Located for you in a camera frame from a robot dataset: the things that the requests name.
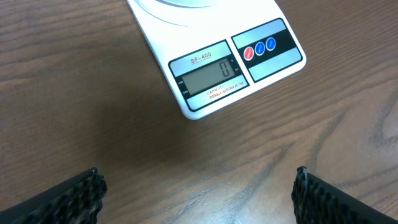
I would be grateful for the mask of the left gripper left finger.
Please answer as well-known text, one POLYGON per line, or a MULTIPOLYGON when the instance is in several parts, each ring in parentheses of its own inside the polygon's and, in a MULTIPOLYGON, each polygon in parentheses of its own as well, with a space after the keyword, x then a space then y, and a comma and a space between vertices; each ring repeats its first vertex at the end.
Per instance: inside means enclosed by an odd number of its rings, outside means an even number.
POLYGON ((97 224, 108 188, 92 167, 1 212, 1 223, 97 224))

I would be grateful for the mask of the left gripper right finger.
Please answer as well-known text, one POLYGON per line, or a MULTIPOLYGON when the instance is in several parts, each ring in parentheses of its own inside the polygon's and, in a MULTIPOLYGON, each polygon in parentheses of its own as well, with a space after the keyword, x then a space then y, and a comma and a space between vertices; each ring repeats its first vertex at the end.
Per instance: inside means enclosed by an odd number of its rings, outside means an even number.
POLYGON ((309 173, 297 169, 292 193, 297 224, 397 224, 397 220, 309 173))

